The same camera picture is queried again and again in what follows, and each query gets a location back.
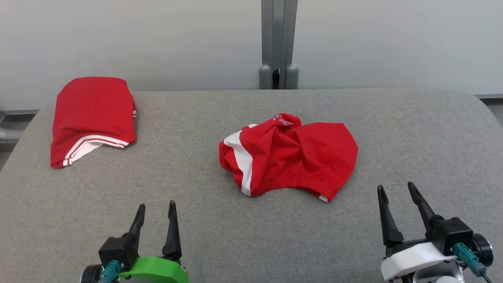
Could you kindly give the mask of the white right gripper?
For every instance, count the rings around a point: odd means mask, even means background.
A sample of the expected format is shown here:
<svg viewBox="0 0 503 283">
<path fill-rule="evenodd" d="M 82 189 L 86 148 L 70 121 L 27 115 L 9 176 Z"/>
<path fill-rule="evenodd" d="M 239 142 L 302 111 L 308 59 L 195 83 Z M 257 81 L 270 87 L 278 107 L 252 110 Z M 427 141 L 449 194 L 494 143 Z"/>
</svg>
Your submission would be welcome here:
<svg viewBox="0 0 503 283">
<path fill-rule="evenodd" d="M 417 206 L 426 229 L 425 237 L 432 237 L 430 219 L 435 216 L 428 202 L 413 182 L 408 182 L 408 191 Z M 394 246 L 404 241 L 389 210 L 389 199 L 382 185 L 377 187 L 383 244 Z M 487 283 L 487 268 L 493 264 L 493 249 L 488 240 L 475 233 L 471 243 L 456 243 L 445 255 L 430 241 L 413 243 L 403 251 L 395 252 L 381 263 L 381 274 L 388 283 L 463 283 L 463 272 L 470 270 L 475 277 Z"/>
</svg>

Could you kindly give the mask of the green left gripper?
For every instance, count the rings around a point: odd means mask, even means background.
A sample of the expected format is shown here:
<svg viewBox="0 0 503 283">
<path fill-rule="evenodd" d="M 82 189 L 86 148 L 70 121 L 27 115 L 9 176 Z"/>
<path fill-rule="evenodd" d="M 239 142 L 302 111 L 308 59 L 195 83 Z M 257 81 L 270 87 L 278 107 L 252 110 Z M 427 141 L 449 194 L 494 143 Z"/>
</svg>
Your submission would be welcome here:
<svg viewBox="0 0 503 283">
<path fill-rule="evenodd" d="M 134 236 L 134 245 L 139 246 L 140 233 L 145 220 L 145 204 L 140 204 L 129 229 Z M 186 270 L 174 261 L 166 259 L 181 259 L 182 246 L 178 227 L 178 215 L 174 200 L 169 202 L 169 227 L 165 245 L 162 247 L 163 258 L 139 257 L 126 270 L 124 263 L 112 260 L 107 265 L 90 265 L 81 274 L 81 283 L 126 283 L 134 279 L 140 283 L 189 283 Z"/>
</svg>

